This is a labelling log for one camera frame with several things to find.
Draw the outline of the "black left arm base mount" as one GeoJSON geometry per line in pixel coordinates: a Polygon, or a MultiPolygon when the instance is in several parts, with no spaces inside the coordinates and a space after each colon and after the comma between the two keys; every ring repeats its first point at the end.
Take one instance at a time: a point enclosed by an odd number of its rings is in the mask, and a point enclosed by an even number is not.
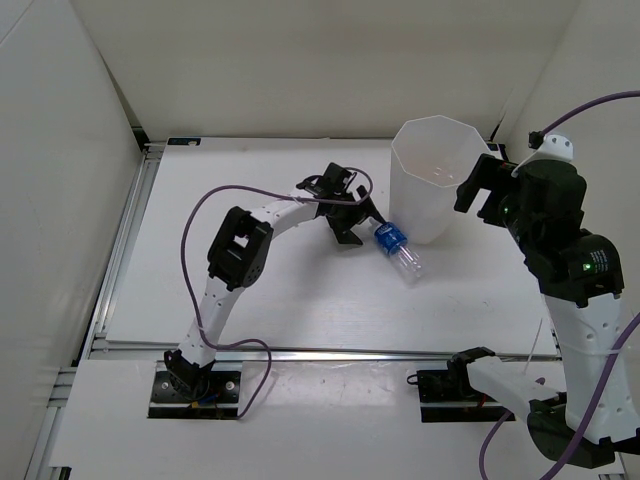
{"type": "Polygon", "coordinates": [[[217,363],[190,393],[178,385],[163,364],[154,372],[149,397],[149,419],[235,420],[239,413],[242,364],[217,363]]]}

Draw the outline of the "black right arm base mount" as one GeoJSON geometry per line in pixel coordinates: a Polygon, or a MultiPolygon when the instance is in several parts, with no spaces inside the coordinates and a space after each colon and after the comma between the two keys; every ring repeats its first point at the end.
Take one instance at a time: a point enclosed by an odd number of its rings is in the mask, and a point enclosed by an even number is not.
{"type": "Polygon", "coordinates": [[[406,383],[418,389],[421,422],[492,423],[504,414],[507,421],[514,421],[512,413],[492,397],[474,390],[469,382],[468,365],[494,356],[486,347],[475,347],[454,354],[445,367],[421,369],[408,375],[406,383]]]}

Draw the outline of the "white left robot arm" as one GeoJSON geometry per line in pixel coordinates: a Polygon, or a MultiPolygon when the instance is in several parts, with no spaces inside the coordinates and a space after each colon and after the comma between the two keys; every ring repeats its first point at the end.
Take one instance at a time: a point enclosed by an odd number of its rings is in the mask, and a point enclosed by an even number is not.
{"type": "Polygon", "coordinates": [[[350,186],[358,174],[355,167],[329,164],[321,175],[311,175],[296,184],[289,194],[277,194],[244,185],[216,187],[196,203],[180,241],[180,262],[187,292],[194,307],[194,320],[185,339],[164,353],[164,363],[173,388],[188,400],[206,395],[209,372],[218,351],[222,331],[239,296],[263,274],[272,241],[279,235],[309,221],[323,218],[340,245],[360,246],[362,240],[353,227],[368,219],[383,221],[371,199],[373,181],[355,192],[350,186]],[[235,206],[224,217],[208,250],[205,290],[195,295],[186,260],[190,227],[204,202],[216,193],[241,190],[261,194],[273,202],[254,209],[235,206]]]}

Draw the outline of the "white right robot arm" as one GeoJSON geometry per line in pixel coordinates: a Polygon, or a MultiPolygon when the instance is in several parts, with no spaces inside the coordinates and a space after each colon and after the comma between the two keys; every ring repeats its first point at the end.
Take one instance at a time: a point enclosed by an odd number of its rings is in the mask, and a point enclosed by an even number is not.
{"type": "Polygon", "coordinates": [[[621,350],[633,332],[622,326],[620,256],[606,237],[582,227],[587,184],[556,159],[523,166],[479,157],[457,188],[466,212],[477,194],[485,223],[509,231],[535,277],[560,346],[566,388],[557,391],[516,371],[484,347],[455,354],[449,387],[460,399],[478,393],[523,420],[551,472],[566,465],[595,469],[639,451],[639,416],[621,350]]]}

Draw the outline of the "clear bottle blue label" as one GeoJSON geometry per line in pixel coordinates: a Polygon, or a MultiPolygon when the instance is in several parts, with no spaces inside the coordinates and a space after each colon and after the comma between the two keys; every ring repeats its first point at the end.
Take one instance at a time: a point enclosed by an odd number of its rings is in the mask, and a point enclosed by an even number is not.
{"type": "Polygon", "coordinates": [[[424,269],[419,254],[410,247],[407,236],[392,222],[371,220],[370,223],[370,230],[379,250],[407,285],[416,285],[421,280],[424,269]]]}

